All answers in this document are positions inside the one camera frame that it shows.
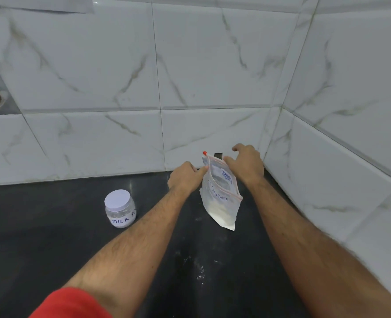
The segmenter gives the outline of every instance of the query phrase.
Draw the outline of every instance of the red sleeve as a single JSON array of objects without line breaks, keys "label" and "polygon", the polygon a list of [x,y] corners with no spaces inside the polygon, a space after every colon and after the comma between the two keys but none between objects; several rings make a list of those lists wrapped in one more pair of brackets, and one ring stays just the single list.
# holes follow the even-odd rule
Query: red sleeve
[{"label": "red sleeve", "polygon": [[51,293],[29,318],[112,318],[91,295],[77,288]]}]

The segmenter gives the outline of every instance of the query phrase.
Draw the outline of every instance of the jar lid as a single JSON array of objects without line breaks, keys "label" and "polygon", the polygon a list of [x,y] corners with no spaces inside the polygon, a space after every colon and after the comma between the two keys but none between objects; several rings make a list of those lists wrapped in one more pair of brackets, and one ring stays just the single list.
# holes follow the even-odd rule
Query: jar lid
[{"label": "jar lid", "polygon": [[122,211],[129,202],[131,195],[124,189],[110,192],[104,199],[104,205],[110,212]]}]

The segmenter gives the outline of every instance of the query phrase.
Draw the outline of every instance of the zip-lock bag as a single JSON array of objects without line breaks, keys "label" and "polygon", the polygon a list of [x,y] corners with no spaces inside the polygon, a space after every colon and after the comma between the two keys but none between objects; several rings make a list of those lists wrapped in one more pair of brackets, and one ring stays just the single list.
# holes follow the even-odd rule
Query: zip-lock bag
[{"label": "zip-lock bag", "polygon": [[203,177],[201,199],[207,213],[222,227],[235,231],[235,219],[242,201],[237,179],[221,159],[203,152],[203,164],[209,170]]}]

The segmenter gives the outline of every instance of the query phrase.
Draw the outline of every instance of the forearm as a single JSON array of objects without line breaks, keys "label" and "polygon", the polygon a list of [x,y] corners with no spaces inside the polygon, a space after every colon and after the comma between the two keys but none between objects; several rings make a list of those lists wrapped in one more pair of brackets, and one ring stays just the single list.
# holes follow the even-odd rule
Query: forearm
[{"label": "forearm", "polygon": [[391,317],[391,294],[263,178],[247,184],[294,288],[314,317]]},{"label": "forearm", "polygon": [[132,227],[105,245],[65,285],[92,294],[113,316],[142,303],[188,193],[173,189]]}]

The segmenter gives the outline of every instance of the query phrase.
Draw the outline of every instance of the paper on wall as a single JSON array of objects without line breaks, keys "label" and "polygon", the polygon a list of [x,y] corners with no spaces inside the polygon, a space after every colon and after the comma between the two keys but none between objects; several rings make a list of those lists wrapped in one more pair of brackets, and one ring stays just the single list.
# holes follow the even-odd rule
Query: paper on wall
[{"label": "paper on wall", "polygon": [[30,10],[93,13],[92,0],[0,0],[0,6]]}]

